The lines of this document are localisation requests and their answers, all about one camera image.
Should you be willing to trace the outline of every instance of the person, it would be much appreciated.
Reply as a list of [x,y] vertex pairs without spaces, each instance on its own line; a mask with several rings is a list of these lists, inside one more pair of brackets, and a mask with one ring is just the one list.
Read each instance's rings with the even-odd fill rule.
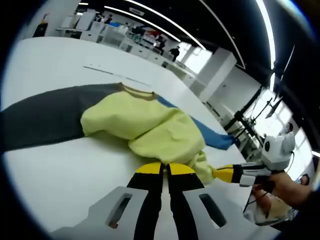
[[[287,194],[284,193],[286,191],[283,192],[282,188],[298,189],[302,193],[309,193],[311,191],[311,188],[309,187],[310,177],[308,174],[304,174],[300,178],[301,187],[298,187],[297,185],[299,184],[292,181],[286,173],[283,172],[279,174],[282,174],[282,178],[284,179],[281,181],[286,182],[288,186],[281,186],[280,189],[279,187],[275,187],[272,191],[272,195],[266,194],[266,192],[261,189],[261,185],[256,185],[252,188],[252,193],[256,199],[256,205],[258,206],[257,212],[262,212],[265,216],[264,222],[273,222],[279,219],[292,220],[296,216],[297,211],[292,209],[292,207],[295,208],[298,206],[298,203],[303,202],[304,199],[299,199],[301,197],[300,194],[293,197],[290,196],[289,198]],[[274,178],[277,180],[277,176],[277,174],[272,175],[270,180],[273,180]],[[256,220],[260,221],[259,214],[256,216]]]
[[[301,183],[307,184],[309,176],[307,179],[304,176],[301,177]],[[280,229],[281,233],[275,239],[314,239],[319,233],[320,188],[313,191],[309,186],[292,181],[285,172],[273,174],[269,180],[275,185],[272,194],[299,210],[292,221],[286,221],[286,226]]]
[[279,133],[280,136],[287,135],[294,130],[294,125],[291,122],[288,122],[283,130]]
[[126,32],[128,31],[128,29],[129,29],[129,23],[126,22],[125,25],[119,26],[118,29],[117,29],[117,31],[118,31],[118,33],[120,33],[120,34],[125,35]]
[[165,47],[165,40],[162,39],[160,42],[159,42],[159,46],[156,46],[155,48],[160,50],[160,55],[162,56],[164,54],[164,47]]
[[98,23],[101,23],[103,21],[103,17],[99,14],[95,15],[94,17],[94,21],[98,22]]
[[180,47],[177,46],[177,47],[172,48],[172,49],[170,50],[170,53],[173,55],[172,62],[176,61],[177,57],[179,56],[179,54],[180,54],[179,49],[180,49]]
[[112,14],[109,14],[108,18],[105,20],[105,24],[109,24],[112,21]]

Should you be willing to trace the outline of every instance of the white table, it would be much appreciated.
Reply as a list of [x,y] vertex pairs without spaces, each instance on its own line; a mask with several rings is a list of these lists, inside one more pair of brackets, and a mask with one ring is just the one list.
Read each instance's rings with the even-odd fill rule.
[[63,37],[66,34],[66,31],[70,31],[70,32],[79,32],[79,33],[83,33],[83,32],[90,32],[88,30],[80,30],[80,29],[75,29],[75,28],[69,28],[69,27],[58,27],[55,29],[56,31],[60,31],[61,32],[61,37]]
[[[50,90],[117,82],[155,91],[217,133],[226,134],[199,99],[169,70],[127,52],[73,38],[38,37],[19,42],[4,75],[1,109]],[[206,146],[204,151],[214,167],[245,162],[234,145],[226,151]],[[102,141],[86,137],[14,150],[4,157],[22,202],[47,231],[78,224],[87,217],[91,205],[115,187],[126,186],[143,164],[126,141],[112,136]],[[216,194],[225,195],[242,208],[251,191],[219,179],[211,185]],[[177,238],[165,180],[155,239]]]

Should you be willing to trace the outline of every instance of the white cabinet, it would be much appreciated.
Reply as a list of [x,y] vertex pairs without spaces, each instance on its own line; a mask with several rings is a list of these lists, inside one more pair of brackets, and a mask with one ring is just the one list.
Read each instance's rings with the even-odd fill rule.
[[186,75],[184,76],[184,78],[182,79],[182,82],[183,82],[188,88],[190,88],[191,85],[194,83],[195,80],[196,80],[195,77],[193,77],[193,76],[191,76],[191,75],[189,75],[189,74],[186,74]]
[[87,31],[95,18],[96,13],[92,11],[85,11],[83,15],[80,17],[76,29]]
[[98,33],[94,33],[91,31],[83,31],[81,33],[80,39],[96,43],[98,41],[98,37],[99,37]]
[[147,59],[148,55],[150,54],[150,51],[145,47],[135,45],[131,49],[130,53],[141,58]]
[[122,42],[119,47],[120,50],[125,51],[127,53],[130,53],[132,48],[133,48],[133,46],[131,44],[126,43],[126,42]]
[[63,20],[60,28],[72,28],[72,22],[74,20],[74,16],[67,16],[65,17],[65,19]]
[[150,52],[149,56],[147,57],[147,60],[161,66],[166,59],[160,54]]
[[95,34],[100,34],[105,27],[106,27],[106,24],[104,24],[103,22],[93,21],[90,32]]

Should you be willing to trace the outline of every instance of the cable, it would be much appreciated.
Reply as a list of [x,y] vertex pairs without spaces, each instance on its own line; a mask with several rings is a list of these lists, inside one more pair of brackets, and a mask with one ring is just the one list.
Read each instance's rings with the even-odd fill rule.
[[222,168],[217,168],[216,170],[223,170],[223,169],[234,169],[233,167],[222,167]]
[[[288,168],[288,170],[286,171],[286,173],[289,172],[289,170],[290,170],[290,168],[292,167],[292,164],[294,163],[294,160],[295,160],[295,153],[294,153],[293,151],[292,151],[291,153],[293,154],[293,158],[292,158],[290,167]],[[249,204],[255,203],[258,199],[264,197],[267,193],[268,193],[268,192],[266,192],[266,193],[263,194],[262,196],[258,197],[258,198],[257,198],[256,200],[254,200],[254,201],[248,202],[248,203],[245,205],[243,212],[245,212],[245,210],[247,209],[247,207],[248,207]]]
[[253,200],[251,202],[248,203],[249,204],[253,204],[254,202],[256,202],[258,199],[261,199],[262,197],[264,197],[265,195],[267,195],[268,192],[266,192],[265,194],[263,194],[262,196],[258,197],[256,200]]
[[254,103],[254,106],[253,106],[253,108],[252,108],[252,111],[251,111],[251,114],[250,114],[250,117],[249,118],[251,118],[252,117],[252,114],[254,113],[254,111],[255,111],[255,108],[256,108],[256,105],[257,105],[257,103],[258,103],[258,101],[259,101],[259,99],[260,99],[260,97],[261,97],[261,93],[262,93],[262,91],[263,91],[263,88],[261,89],[261,91],[260,91],[260,93],[259,93],[259,95],[258,95],[258,97],[256,98],[256,100],[255,100],[255,103]]
[[258,197],[256,200],[253,200],[253,201],[251,201],[251,202],[247,202],[246,205],[245,205],[245,207],[244,207],[244,209],[243,209],[243,212],[245,212],[245,210],[247,209],[247,207],[248,207],[249,204],[255,203],[258,199],[261,199],[262,197],[264,197],[265,195],[267,195],[267,193],[268,193],[268,192],[266,192],[266,193],[263,194],[262,196]]
[[234,136],[236,139],[239,138],[247,129],[244,128],[238,135]]
[[286,171],[286,173],[289,172],[289,170],[290,170],[290,168],[292,167],[292,164],[294,163],[294,160],[295,160],[295,153],[294,153],[294,151],[292,151],[291,153],[293,154],[293,158],[292,158],[292,162],[291,162],[291,164],[290,164],[290,167],[288,168],[288,170]]
[[235,135],[235,134],[237,134],[242,128],[243,128],[243,126],[240,126],[240,127],[237,128],[236,130],[233,130],[233,131],[231,131],[231,132],[228,132],[228,134]]

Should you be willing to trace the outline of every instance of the yellow fabric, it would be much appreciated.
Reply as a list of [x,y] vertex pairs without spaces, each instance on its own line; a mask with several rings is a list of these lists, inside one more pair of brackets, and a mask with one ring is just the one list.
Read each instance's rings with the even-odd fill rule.
[[188,165],[203,183],[212,179],[212,169],[202,152],[203,136],[193,120],[178,108],[121,91],[88,108],[82,114],[81,125],[86,136],[106,131],[129,140],[129,147],[137,155],[157,158],[165,165]]
[[126,86],[123,86],[123,87],[124,87],[126,92],[130,92],[130,93],[133,93],[133,94],[138,94],[138,95],[143,96],[143,97],[151,97],[151,96],[154,95],[152,92],[135,91],[132,88],[129,88],[129,87],[126,87]]

